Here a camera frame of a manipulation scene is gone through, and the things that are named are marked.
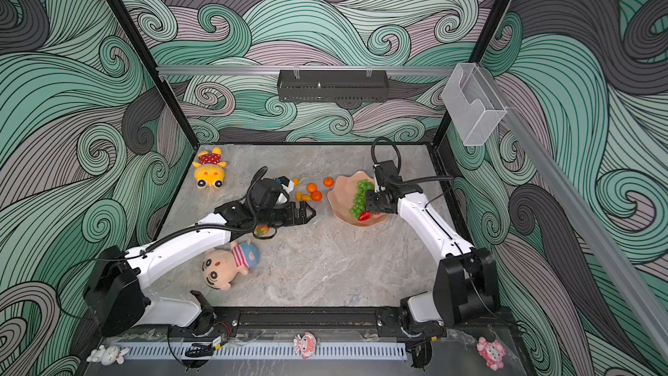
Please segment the green grape bunch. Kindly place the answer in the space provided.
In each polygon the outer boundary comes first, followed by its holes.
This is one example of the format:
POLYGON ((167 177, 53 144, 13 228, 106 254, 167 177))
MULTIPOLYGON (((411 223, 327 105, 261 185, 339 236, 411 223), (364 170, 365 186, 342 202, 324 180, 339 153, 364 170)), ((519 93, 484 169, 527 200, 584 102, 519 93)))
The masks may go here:
POLYGON ((353 198, 352 207, 350 209, 351 216, 358 221, 358 216, 362 212, 370 212, 366 209, 366 193, 374 190, 374 184, 369 179, 358 181, 356 184, 356 194, 353 198))

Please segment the red strawberry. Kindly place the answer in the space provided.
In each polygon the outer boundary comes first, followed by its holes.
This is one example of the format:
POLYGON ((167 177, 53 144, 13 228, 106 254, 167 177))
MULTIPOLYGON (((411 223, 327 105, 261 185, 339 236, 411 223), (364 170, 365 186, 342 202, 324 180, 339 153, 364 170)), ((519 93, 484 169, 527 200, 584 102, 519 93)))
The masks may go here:
POLYGON ((265 236, 268 236, 270 232, 270 228, 267 226, 258 226, 255 228, 255 231, 253 232, 253 235, 256 238, 264 238, 265 236))
POLYGON ((358 216, 358 221, 359 222, 364 222, 364 221, 367 221, 368 219, 370 219, 371 217, 372 217, 372 214, 370 212, 362 212, 358 216))

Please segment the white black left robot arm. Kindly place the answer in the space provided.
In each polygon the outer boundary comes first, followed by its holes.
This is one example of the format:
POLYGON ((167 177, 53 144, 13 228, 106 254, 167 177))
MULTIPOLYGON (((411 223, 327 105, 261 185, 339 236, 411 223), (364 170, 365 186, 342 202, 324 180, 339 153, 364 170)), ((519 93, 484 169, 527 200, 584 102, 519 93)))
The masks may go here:
POLYGON ((260 168, 245 196, 217 207, 193 226, 169 234, 148 245, 102 251, 93 266, 84 299, 104 337, 118 336, 133 327, 188 328, 205 336, 215 325, 214 308, 198 291, 171 299, 151 293, 165 273, 198 255, 229 245, 257 227, 302 226, 317 215, 306 202, 294 202, 294 184, 287 177, 268 179, 260 168))

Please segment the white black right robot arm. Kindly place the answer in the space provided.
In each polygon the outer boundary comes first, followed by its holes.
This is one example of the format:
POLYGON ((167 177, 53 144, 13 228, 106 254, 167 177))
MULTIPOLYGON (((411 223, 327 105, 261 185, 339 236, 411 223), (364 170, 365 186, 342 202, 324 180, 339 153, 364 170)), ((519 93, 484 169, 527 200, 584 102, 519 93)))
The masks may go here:
POLYGON ((372 213, 397 214, 437 265, 433 288, 400 301, 400 325, 407 336, 426 337, 433 327, 450 328, 498 309, 499 278, 494 257, 462 237, 433 207, 422 184, 450 184, 437 175, 404 180, 398 146, 385 137, 371 147, 375 187, 365 193, 372 213))

